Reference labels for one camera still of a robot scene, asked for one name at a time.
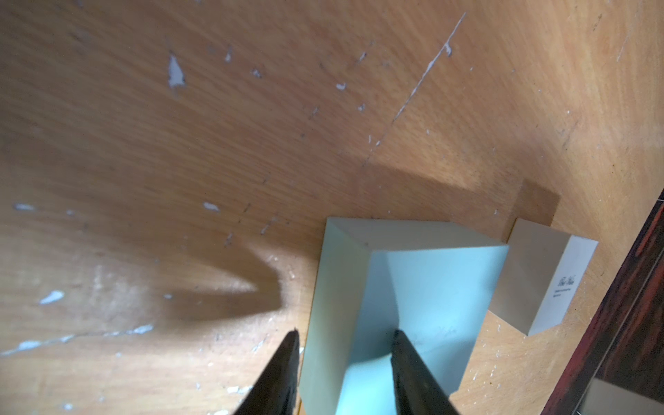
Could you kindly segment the white jewelry box sleeve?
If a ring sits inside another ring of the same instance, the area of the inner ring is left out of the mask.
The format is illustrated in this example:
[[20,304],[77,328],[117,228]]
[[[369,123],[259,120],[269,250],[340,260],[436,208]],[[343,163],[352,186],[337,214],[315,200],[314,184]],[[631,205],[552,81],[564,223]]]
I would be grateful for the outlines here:
[[508,245],[452,222],[330,217],[299,393],[309,414],[393,414],[406,333],[439,387],[460,387]]

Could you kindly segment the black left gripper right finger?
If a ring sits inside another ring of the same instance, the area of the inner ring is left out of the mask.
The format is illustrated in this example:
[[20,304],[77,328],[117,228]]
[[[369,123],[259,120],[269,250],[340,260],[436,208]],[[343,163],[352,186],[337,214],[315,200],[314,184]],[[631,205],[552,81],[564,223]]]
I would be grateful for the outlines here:
[[399,415],[459,414],[402,330],[394,332],[390,361]]

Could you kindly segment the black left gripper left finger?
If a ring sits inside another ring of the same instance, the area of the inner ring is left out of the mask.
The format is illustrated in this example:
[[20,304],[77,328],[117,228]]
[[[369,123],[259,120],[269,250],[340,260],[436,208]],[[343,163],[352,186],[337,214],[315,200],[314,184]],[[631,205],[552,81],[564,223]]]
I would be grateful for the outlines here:
[[300,335],[289,331],[235,415],[291,415],[297,404]]

